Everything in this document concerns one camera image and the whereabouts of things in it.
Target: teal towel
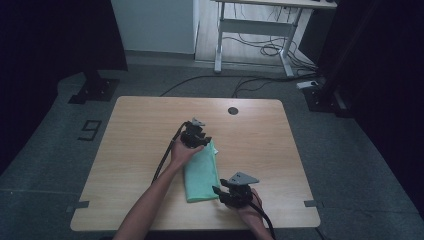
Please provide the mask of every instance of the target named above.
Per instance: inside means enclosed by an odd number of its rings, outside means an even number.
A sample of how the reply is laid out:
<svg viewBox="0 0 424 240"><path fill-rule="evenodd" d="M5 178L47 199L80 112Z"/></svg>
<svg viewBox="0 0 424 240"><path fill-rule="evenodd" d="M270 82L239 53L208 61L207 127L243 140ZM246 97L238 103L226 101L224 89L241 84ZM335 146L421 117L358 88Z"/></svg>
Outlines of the teal towel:
<svg viewBox="0 0 424 240"><path fill-rule="evenodd" d="M212 186L220 187L213 141L185 165L184 185L188 203L218 198L212 189Z"/></svg>

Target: dark backdrop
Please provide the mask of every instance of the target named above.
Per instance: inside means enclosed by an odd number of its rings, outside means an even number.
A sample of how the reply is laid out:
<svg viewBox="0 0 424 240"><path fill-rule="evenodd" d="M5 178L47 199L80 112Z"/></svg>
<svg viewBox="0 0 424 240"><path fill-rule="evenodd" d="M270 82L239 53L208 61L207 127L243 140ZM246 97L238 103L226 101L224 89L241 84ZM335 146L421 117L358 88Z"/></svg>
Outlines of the dark backdrop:
<svg viewBox="0 0 424 240"><path fill-rule="evenodd" d="M87 69L127 69L105 0L1 1L0 55L0 173L50 109L58 81Z"/></svg>
<svg viewBox="0 0 424 240"><path fill-rule="evenodd" d="M424 213L424 3L342 1L319 60Z"/></svg>

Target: black tape mark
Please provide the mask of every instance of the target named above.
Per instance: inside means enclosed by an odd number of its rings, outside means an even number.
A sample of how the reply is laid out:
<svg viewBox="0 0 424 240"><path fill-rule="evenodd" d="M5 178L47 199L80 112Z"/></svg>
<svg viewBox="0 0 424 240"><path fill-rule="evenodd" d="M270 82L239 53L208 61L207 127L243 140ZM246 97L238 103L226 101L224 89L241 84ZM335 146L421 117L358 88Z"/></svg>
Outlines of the black tape mark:
<svg viewBox="0 0 424 240"><path fill-rule="evenodd" d="M85 121L85 124L84 124L84 127L81 129L81 131L84 131L84 132L93 132L93 135L91 135L91 137L90 138L86 138L86 137L79 137L78 138L78 140L81 140L81 141L93 141L94 140L94 138L96 137L96 135L97 135L97 132L99 131L99 128L100 128L100 125L102 124L102 121L100 121L100 120L87 120L87 121Z"/></svg>
<svg viewBox="0 0 424 240"><path fill-rule="evenodd" d="M75 204L75 206L68 206L66 208L66 212L72 213L75 211L75 209L78 209L78 208L88 208L88 205L90 205L90 201L78 202L77 204Z"/></svg>
<svg viewBox="0 0 424 240"><path fill-rule="evenodd" d="M305 204L305 207L316 207L318 209L324 208L324 203L321 201L310 200L304 201L303 203Z"/></svg>

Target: gray carpet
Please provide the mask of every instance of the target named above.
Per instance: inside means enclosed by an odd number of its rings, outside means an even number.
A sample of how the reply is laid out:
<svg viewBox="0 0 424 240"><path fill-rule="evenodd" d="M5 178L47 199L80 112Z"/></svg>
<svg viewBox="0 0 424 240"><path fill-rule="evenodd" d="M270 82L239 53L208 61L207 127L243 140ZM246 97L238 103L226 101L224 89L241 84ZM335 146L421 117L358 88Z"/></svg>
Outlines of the gray carpet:
<svg viewBox="0 0 424 240"><path fill-rule="evenodd" d="M62 80L50 112L2 174L0 239L113 236L113 232L73 232L69 227L73 215L69 206L78 202L117 97L159 96L182 80L213 72L209 68L129 65L129 72L101 74L121 81L112 101L68 104L84 78L79 74ZM278 77L276 73L240 70L226 70L223 74ZM239 80L197 79L166 96L229 98ZM268 84L258 91L240 92L239 97L283 102L312 193L321 203L319 229L323 237L424 239L423 220L356 122L334 114L310 112L296 89L297 82ZM249 87L260 85L252 83ZM81 131L86 120L102 121L94 141L78 140L88 134ZM315 229L277 229L276 233L278 239L322 239ZM206 238L201 237L202 233L196 234L197 238Z"/></svg>

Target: white wall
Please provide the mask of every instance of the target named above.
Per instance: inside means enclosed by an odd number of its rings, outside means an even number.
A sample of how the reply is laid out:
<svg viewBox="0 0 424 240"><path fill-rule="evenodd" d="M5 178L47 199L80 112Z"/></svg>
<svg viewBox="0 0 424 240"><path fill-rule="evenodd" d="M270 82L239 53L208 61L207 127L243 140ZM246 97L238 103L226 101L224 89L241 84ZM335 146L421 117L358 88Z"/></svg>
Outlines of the white wall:
<svg viewBox="0 0 424 240"><path fill-rule="evenodd" d="M125 50L194 54L199 0L112 0Z"/></svg>

